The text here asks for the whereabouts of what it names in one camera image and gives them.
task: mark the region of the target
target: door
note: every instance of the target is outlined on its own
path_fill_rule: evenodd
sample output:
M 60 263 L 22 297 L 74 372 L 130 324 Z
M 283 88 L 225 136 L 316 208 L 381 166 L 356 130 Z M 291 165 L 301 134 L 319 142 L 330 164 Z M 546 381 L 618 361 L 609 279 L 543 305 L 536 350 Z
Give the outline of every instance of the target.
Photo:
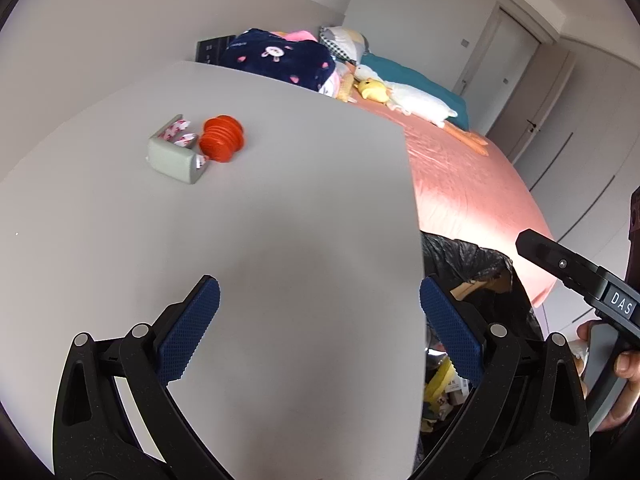
M 516 88 L 540 42 L 503 10 L 487 23 L 492 36 L 477 62 L 468 67 L 460 95 L 466 101 L 473 131 L 486 135 Z
M 553 109 L 575 61 L 576 55 L 558 44 L 541 44 L 531 58 L 487 135 L 512 163 L 520 158 Z

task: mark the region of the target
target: navy blue blanket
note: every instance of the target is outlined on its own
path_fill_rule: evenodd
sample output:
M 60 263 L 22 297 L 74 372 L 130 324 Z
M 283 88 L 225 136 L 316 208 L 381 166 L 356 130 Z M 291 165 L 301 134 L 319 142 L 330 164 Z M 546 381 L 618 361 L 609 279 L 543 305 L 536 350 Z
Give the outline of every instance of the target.
M 221 65 L 271 77 L 318 91 L 335 70 L 324 45 L 311 40 L 287 41 L 252 28 L 240 34 L 224 51 Z

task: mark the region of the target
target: screw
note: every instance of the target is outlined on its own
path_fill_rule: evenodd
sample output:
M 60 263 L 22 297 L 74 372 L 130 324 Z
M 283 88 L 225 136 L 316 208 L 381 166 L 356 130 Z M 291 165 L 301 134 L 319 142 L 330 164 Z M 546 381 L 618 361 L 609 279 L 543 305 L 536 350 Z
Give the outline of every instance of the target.
M 507 329 L 500 324 L 491 326 L 491 333 L 496 337 L 504 337 L 507 335 Z
M 87 341 L 89 341 L 89 336 L 85 333 L 81 333 L 81 334 L 78 334 L 74 339 L 74 345 L 82 346 Z
M 555 333 L 551 336 L 551 341 L 556 343 L 558 346 L 562 346 L 566 342 L 566 339 L 562 334 Z
M 145 324 L 139 324 L 136 325 L 135 327 L 133 327 L 133 329 L 131 330 L 131 335 L 133 337 L 144 337 L 145 335 L 147 335 L 149 333 L 149 327 Z

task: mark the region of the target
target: checkered pillow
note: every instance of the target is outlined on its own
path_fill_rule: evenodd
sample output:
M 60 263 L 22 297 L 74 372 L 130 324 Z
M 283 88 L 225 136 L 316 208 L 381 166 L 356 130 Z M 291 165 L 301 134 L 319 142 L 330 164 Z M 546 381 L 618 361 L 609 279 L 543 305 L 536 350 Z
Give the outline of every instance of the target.
M 321 27 L 320 43 L 337 59 L 359 65 L 362 55 L 369 50 L 369 43 L 359 32 L 344 27 Z

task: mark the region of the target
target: bed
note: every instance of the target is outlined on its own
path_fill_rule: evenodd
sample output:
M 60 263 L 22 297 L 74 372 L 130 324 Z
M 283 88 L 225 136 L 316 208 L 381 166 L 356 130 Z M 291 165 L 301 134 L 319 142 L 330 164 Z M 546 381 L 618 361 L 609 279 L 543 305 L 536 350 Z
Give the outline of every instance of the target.
M 556 279 L 518 256 L 515 241 L 525 229 L 551 238 L 529 190 L 502 152 L 489 141 L 480 156 L 443 130 L 416 116 L 352 93 L 363 110 L 404 128 L 412 168 L 420 229 L 498 250 L 513 265 L 534 306 L 545 300 Z
M 420 229 L 506 254 L 513 260 L 531 303 L 540 306 L 555 278 L 519 257 L 515 241 L 528 228 L 550 237 L 549 228 L 500 150 L 491 142 L 480 149 L 474 142 L 468 142 L 469 137 L 479 137 L 466 133 L 464 99 L 415 70 L 369 53 L 368 42 L 359 32 L 323 27 L 319 38 L 318 42 L 308 31 L 272 33 L 251 29 L 228 44 L 222 54 L 222 65 L 345 101 L 351 95 L 354 102 L 350 105 L 399 123 L 404 128 L 412 167 Z M 384 81 L 409 85 L 440 99 L 444 109 L 449 107 L 457 113 L 449 118 L 455 131 L 448 134 L 416 115 L 406 116 L 383 104 L 364 100 L 353 89 L 354 75 L 349 65 L 353 69 L 365 65 Z M 450 131 L 450 124 L 442 124 Z

